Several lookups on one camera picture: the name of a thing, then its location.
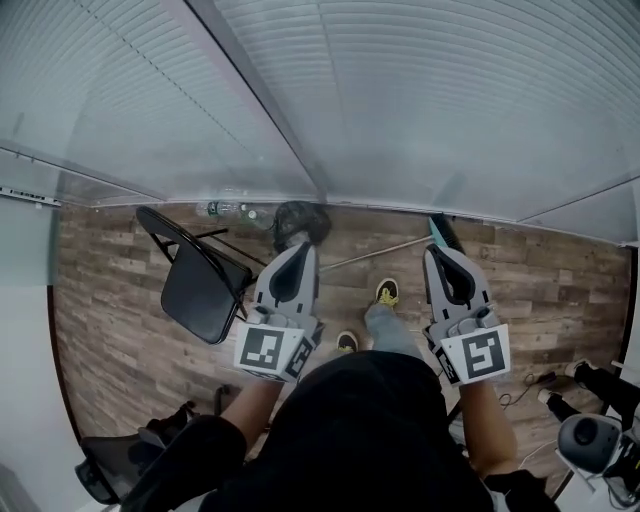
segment water bottle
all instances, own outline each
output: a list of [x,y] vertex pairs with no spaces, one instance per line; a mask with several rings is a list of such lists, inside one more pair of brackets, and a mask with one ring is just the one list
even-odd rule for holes
[[236,217],[240,215],[241,206],[243,205],[234,201],[198,203],[196,215],[200,217]]
[[265,208],[243,204],[240,206],[240,210],[242,212],[242,218],[248,224],[262,231],[269,231],[273,227],[273,214]]

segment metal pole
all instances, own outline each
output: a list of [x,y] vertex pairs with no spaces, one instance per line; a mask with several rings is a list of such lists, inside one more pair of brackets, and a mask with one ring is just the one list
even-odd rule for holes
[[374,256],[380,256],[381,254],[386,254],[388,252],[397,251],[398,249],[404,249],[405,247],[419,244],[420,242],[426,242],[428,240],[433,240],[433,235],[423,236],[422,238],[418,238],[417,240],[411,240],[410,242],[405,242],[400,245],[394,245],[393,247],[388,247],[387,249],[381,249],[380,251],[371,252],[363,256],[358,256],[356,258],[351,258],[348,260],[339,261],[338,263],[333,263],[331,265],[326,265],[320,268],[320,272],[325,272],[326,270],[332,270],[334,268],[342,267],[343,265],[348,265],[349,263],[355,263],[356,261],[366,260],[367,258],[373,258]]

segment black shirt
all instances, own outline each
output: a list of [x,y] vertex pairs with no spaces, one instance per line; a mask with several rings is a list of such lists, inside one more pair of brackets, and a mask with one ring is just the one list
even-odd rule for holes
[[488,487],[507,496],[512,512],[557,510],[543,482],[526,471],[478,478],[449,435],[440,391],[416,358],[345,355],[299,383],[255,460],[243,465],[246,443],[233,425],[199,417],[147,470],[122,510],[170,510],[213,489],[201,511],[504,509]]

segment sneaker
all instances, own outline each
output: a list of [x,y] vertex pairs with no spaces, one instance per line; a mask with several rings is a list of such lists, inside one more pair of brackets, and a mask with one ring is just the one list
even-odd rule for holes
[[592,370],[597,370],[597,367],[593,366],[591,364],[591,361],[589,361],[588,359],[580,359],[579,361],[575,361],[573,363],[569,363],[564,369],[564,374],[567,377],[571,377],[572,379],[575,379],[576,378],[576,370],[578,369],[578,367],[582,366],[583,364],[588,365],[589,368],[591,368]]
[[400,300],[398,291],[398,282],[395,279],[387,277],[380,281],[376,288],[376,304],[384,304],[393,309]]
[[542,388],[538,391],[538,402],[542,402],[544,405],[547,405],[553,395],[562,396],[560,393],[554,393],[550,389]]
[[358,338],[351,331],[342,331],[336,341],[338,350],[350,354],[358,351]]

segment wooden floor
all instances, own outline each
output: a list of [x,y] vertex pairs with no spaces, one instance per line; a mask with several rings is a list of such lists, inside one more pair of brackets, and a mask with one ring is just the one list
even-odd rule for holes
[[[193,205],[159,210],[195,233],[221,225],[196,217]],[[423,215],[337,207],[328,211],[333,230],[320,248],[321,264],[428,233]],[[460,219],[453,227],[467,254],[485,270],[499,316],[510,326],[513,371],[496,382],[499,393],[516,398],[527,374],[558,370],[576,358],[589,357],[606,366],[618,356],[629,289],[626,250],[568,235]],[[231,229],[232,235],[223,236],[240,248],[264,260],[274,256],[269,235],[243,225]],[[425,301],[423,251],[420,244],[323,273],[317,312],[327,324],[325,343],[309,364],[317,364],[343,329],[370,342],[363,314],[386,276],[398,280],[397,313],[433,361],[420,333],[431,314]],[[135,220],[133,208],[63,208],[56,325],[64,378],[83,435],[132,433],[151,417],[173,413],[187,399],[207,410],[220,383],[241,387],[247,381],[232,368],[235,328],[225,343],[207,346],[164,314],[160,293],[168,268]],[[441,379],[451,407],[456,392]],[[568,390],[566,397],[584,411],[601,405],[579,388]],[[507,414],[521,458],[556,436],[558,425],[533,390]],[[525,467],[549,477],[550,493],[566,473],[553,445],[540,450]]]

